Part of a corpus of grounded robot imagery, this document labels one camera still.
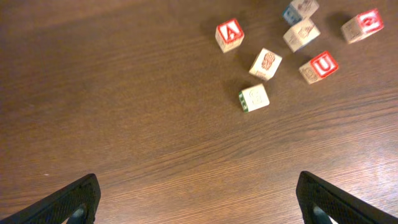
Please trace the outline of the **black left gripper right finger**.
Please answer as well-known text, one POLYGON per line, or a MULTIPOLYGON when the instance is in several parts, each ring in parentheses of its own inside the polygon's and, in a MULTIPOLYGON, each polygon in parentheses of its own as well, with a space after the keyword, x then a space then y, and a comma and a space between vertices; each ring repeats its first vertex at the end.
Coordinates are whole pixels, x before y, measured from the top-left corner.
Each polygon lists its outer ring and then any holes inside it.
POLYGON ((296 196, 305 224, 397 224, 397 218, 341 190, 318 176, 302 171, 296 196))

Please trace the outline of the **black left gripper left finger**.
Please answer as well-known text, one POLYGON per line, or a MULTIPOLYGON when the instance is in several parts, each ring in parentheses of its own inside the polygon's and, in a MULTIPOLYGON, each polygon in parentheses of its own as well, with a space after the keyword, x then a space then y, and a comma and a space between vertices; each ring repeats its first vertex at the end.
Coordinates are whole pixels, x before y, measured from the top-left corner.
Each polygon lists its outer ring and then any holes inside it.
POLYGON ((87 223, 95 222, 100 202, 95 174, 87 174, 1 223, 87 223))

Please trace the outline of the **red letter U block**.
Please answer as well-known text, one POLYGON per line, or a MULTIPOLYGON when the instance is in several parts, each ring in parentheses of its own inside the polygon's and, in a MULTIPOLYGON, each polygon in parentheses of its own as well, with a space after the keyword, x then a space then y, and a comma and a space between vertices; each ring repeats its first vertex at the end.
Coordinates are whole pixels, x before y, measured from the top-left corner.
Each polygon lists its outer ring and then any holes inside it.
POLYGON ((308 84, 318 82, 339 69, 336 60, 329 51, 324 51, 299 68, 299 72, 308 84))

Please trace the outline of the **ice cream number four block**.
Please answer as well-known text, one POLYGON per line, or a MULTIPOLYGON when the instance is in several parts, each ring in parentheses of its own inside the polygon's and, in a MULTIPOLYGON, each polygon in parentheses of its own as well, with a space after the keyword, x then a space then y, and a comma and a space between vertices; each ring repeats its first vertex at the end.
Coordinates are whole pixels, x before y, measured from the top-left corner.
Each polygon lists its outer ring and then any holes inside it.
POLYGON ((317 38, 321 32, 311 19, 293 25, 283 36, 292 52, 296 52, 317 38))

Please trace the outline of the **red number nine block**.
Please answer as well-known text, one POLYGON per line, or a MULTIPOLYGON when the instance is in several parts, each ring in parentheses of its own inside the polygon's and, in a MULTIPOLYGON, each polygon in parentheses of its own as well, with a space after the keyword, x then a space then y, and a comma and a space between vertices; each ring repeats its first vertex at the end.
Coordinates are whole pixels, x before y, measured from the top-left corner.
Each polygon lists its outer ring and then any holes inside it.
POLYGON ((360 13, 343 24, 341 31, 348 44, 363 40, 384 28, 384 22, 377 8, 360 13))

